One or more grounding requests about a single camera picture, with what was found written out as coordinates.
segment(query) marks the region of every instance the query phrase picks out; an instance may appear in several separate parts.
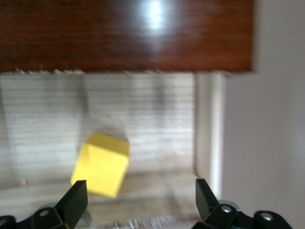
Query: white wall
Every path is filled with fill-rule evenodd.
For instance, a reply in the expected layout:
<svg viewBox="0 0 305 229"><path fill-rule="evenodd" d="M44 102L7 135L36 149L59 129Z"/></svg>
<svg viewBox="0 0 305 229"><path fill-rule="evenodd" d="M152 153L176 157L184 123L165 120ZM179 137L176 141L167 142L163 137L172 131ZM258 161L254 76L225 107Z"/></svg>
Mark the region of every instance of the white wall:
<svg viewBox="0 0 305 229"><path fill-rule="evenodd" d="M227 80L223 198L305 224L305 1L258 0L255 72Z"/></svg>

